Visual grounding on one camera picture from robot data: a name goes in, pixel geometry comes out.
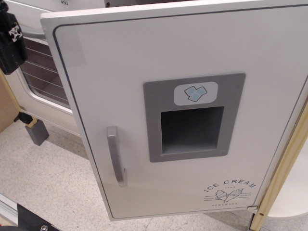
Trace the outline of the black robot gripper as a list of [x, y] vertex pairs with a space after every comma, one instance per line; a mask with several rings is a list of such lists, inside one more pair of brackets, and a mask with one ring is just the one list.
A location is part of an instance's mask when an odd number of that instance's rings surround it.
[[24, 37], [14, 14], [8, 5], [0, 2], [0, 69], [10, 75], [27, 60]]

